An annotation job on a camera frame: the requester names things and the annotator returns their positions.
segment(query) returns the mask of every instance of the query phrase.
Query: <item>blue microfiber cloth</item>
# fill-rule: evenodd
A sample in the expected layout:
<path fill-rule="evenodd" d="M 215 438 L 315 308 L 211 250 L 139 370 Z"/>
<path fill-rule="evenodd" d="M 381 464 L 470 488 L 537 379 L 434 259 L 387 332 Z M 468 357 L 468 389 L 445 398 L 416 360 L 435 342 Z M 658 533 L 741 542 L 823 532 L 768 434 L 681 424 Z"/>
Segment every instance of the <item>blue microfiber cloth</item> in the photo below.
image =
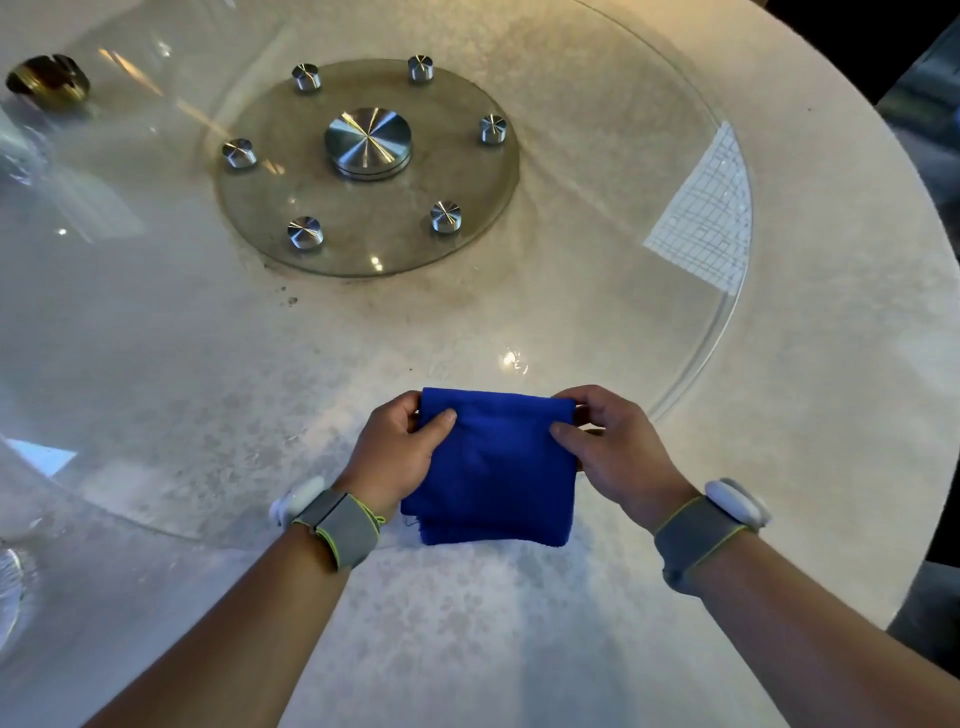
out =
<path fill-rule="evenodd" d="M 423 484 L 400 503 L 435 544 L 520 539 L 563 546 L 573 525 L 577 460 L 550 436 L 573 423 L 573 400 L 426 388 L 420 425 L 448 407 L 453 431 L 433 453 Z"/>

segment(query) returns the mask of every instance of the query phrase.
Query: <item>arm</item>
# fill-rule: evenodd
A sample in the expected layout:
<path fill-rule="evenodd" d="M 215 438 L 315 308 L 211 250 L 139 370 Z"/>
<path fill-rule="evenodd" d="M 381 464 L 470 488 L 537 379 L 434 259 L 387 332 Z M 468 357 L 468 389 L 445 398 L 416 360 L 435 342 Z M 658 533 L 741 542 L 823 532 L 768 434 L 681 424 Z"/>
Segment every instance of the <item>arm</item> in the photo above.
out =
<path fill-rule="evenodd" d="M 604 429 L 555 423 L 554 437 L 638 525 L 654 532 L 700 495 L 636 404 L 595 386 L 557 396 L 581 405 L 577 425 Z M 795 728 L 923 728 L 960 716 L 960 681 L 874 627 L 756 535 L 735 535 L 688 578 Z"/>
<path fill-rule="evenodd" d="M 386 519 L 426 477 L 456 419 L 447 411 L 414 432 L 419 402 L 407 392 L 375 409 L 333 486 Z M 276 726 L 348 578 L 295 523 L 87 726 Z"/>

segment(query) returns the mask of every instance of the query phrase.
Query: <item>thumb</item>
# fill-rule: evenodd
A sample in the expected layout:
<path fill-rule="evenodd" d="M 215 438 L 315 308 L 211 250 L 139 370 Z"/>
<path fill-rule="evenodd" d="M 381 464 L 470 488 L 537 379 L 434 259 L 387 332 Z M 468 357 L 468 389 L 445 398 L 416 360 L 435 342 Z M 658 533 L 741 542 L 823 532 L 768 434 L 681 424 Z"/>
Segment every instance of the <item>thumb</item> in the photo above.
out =
<path fill-rule="evenodd" d="M 443 442 L 446 439 L 446 436 L 450 434 L 450 430 L 453 429 L 454 424 L 457 422 L 457 413 L 452 409 L 445 409 L 435 418 L 433 418 L 426 425 L 421 427 L 414 434 L 424 447 L 427 448 L 429 452 L 433 452 L 437 445 Z"/>
<path fill-rule="evenodd" d="M 550 434 L 553 439 L 560 443 L 560 446 L 567 452 L 572 452 L 580 462 L 585 462 L 589 449 L 597 444 L 595 436 L 584 432 L 580 427 L 574 427 L 567 423 L 554 423 L 550 426 Z"/>

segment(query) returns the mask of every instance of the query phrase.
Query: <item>forearm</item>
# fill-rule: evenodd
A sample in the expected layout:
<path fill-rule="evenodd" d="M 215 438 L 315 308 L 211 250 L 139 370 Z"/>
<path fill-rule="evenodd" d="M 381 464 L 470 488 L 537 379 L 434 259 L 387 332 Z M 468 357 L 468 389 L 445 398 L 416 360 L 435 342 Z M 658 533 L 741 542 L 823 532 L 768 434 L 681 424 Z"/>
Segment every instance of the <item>forearm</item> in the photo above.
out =
<path fill-rule="evenodd" d="M 942 726 L 960 682 L 741 532 L 688 575 L 790 725 Z"/>
<path fill-rule="evenodd" d="M 88 726 L 276 726 L 347 583 L 300 524 Z"/>

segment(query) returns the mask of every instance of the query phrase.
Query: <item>gray wristband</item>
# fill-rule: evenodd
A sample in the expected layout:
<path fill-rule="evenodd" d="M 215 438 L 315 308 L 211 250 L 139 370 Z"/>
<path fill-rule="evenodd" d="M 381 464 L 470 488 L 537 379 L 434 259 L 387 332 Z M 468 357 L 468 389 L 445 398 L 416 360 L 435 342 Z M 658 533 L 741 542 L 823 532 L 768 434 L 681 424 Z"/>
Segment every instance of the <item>gray wristband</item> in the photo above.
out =
<path fill-rule="evenodd" d="M 677 511 L 654 534 L 663 557 L 663 580 L 681 594 L 693 595 L 686 572 L 746 526 L 709 498 L 700 496 Z"/>
<path fill-rule="evenodd" d="M 323 491 L 294 519 L 326 541 L 337 570 L 358 567 L 380 540 L 375 517 L 342 491 Z"/>

